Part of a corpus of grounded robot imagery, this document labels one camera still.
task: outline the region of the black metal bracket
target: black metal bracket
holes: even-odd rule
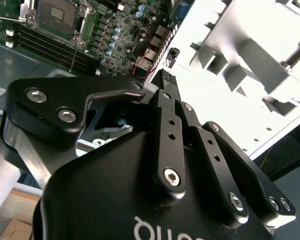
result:
[[[67,148],[84,130],[93,101],[139,101],[145,89],[128,76],[62,77],[21,79],[11,83],[6,93],[5,112],[14,124],[52,146]],[[62,110],[70,110],[68,117],[74,115],[75,120],[61,120]]]
[[[289,199],[217,123],[207,122],[203,128],[214,135],[241,193],[263,224],[279,227],[296,219]]]
[[[245,224],[249,218],[248,206],[215,137],[201,128],[194,109],[186,102],[178,102],[178,113],[182,116],[183,127],[193,139],[193,147],[199,152],[198,156],[211,179],[209,187],[213,190],[210,195],[214,195],[212,199],[219,206],[221,221],[233,228]]]

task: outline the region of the electronic component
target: electronic component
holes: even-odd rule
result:
[[[159,35],[160,37],[163,37],[163,38],[166,37],[168,33],[169,33],[169,30],[161,25],[159,25],[159,27],[155,31],[156,35]]]
[[[131,10],[131,7],[130,7],[128,4],[125,4],[125,5],[124,5],[123,12],[124,12],[124,13],[129,13],[130,10]]]
[[[93,52],[97,53],[97,52],[98,52],[98,48],[96,48],[96,47],[92,47],[92,48],[91,48],[91,51],[93,51]]]
[[[149,50],[149,48],[146,49],[145,51],[147,54],[144,55],[145,58],[149,59],[149,60],[155,60],[157,53],[153,50]]]
[[[102,22],[100,22],[100,24],[99,24],[99,29],[101,29],[101,30],[106,30],[106,25],[105,24],[103,24]]]
[[[6,41],[5,46],[12,49],[14,47],[15,43],[13,41]]]
[[[146,10],[146,6],[144,4],[141,4],[138,6],[138,10],[143,13]]]
[[[114,50],[115,49],[115,44],[113,42],[110,42],[109,45],[108,45],[108,49],[110,50]]]
[[[68,0],[39,0],[38,25],[60,37],[70,39],[76,29],[79,7]]]
[[[136,13],[135,13],[135,16],[139,19],[139,18],[141,18],[142,17],[142,12],[140,12],[140,11],[137,11]]]
[[[118,40],[118,37],[117,37],[116,35],[113,35],[113,36],[111,37],[111,40],[112,40],[112,41],[117,41],[117,40]]]
[[[122,5],[121,3],[119,3],[119,5],[118,5],[118,10],[119,10],[119,11],[123,11],[124,9],[125,9],[125,6]]]
[[[7,36],[12,37],[12,36],[15,35],[15,31],[14,31],[14,30],[10,30],[10,29],[6,29],[6,30],[5,30],[5,34],[6,34]]]
[[[185,19],[186,15],[188,14],[191,5],[195,0],[169,0],[168,8],[169,8],[169,15],[170,20],[174,21],[175,23],[182,23]]]
[[[98,35],[95,36],[95,40],[96,40],[97,42],[101,43],[101,39],[102,39],[102,38],[101,38],[100,36],[98,36]]]
[[[101,36],[101,37],[104,35],[104,33],[105,33],[105,32],[102,31],[102,30],[100,30],[100,29],[98,29],[98,30],[96,31],[96,34],[99,35],[99,36]]]
[[[119,34],[119,33],[121,32],[120,27],[116,27],[116,28],[113,30],[113,32],[114,32],[115,34]]]
[[[107,50],[105,52],[105,55],[108,56],[108,57],[110,57],[112,55],[112,51],[111,50]]]
[[[101,75],[101,71],[98,68],[95,70],[95,75],[96,76],[100,76]]]
[[[93,45],[94,46],[96,46],[97,48],[100,46],[100,42],[99,41],[95,41],[94,43],[93,43]]]
[[[103,23],[103,24],[107,24],[108,21],[109,21],[109,18],[107,18],[107,17],[105,17],[105,16],[102,16],[100,21],[101,21],[101,23]]]
[[[141,68],[145,71],[149,71],[151,69],[152,66],[152,62],[150,62],[149,60],[145,59],[145,58],[141,58],[140,56],[138,56],[138,58],[136,59],[136,66],[138,68]]]
[[[151,45],[153,45],[153,46],[155,46],[157,48],[160,48],[160,46],[162,45],[162,40],[160,40],[159,38],[157,38],[156,36],[154,36],[152,38]]]

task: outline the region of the red wire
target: red wire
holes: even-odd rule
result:
[[[136,63],[134,64],[135,67],[134,67],[134,69],[133,69],[132,76],[134,76],[134,75],[136,74],[136,70],[137,70],[137,67],[138,67],[138,63],[139,63],[142,59],[144,59],[144,58],[146,57],[146,55],[147,55],[148,53],[150,53],[150,51],[151,51],[152,36],[151,36],[151,30],[150,30],[149,25],[147,25],[147,28],[148,28],[148,34],[149,34],[149,36],[150,36],[150,41],[149,41],[148,51],[146,51],[146,53],[142,55],[142,57],[139,59],[139,61],[136,62]],[[150,74],[150,73],[148,73],[148,74],[147,74],[146,76],[144,76],[144,77],[138,77],[138,78],[144,79],[144,78],[146,78],[149,74]]]

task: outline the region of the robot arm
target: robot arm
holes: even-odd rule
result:
[[[133,131],[76,156],[81,134],[120,125]],[[270,240],[267,229],[296,218],[217,123],[202,126],[189,104],[132,77],[13,82],[0,153],[43,189],[35,240]]]

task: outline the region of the mounting hole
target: mounting hole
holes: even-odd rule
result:
[[[169,123],[170,123],[171,125],[175,125],[175,122],[172,121],[171,119],[169,119]]]
[[[162,95],[163,95],[166,99],[171,99],[171,96],[170,96],[168,93],[166,93],[166,92],[164,92]]]
[[[168,134],[169,138],[172,139],[172,140],[176,140],[176,137],[175,135],[173,135],[172,133],[169,133]]]
[[[218,155],[214,155],[214,159],[217,160],[218,162],[221,161],[220,157]]]

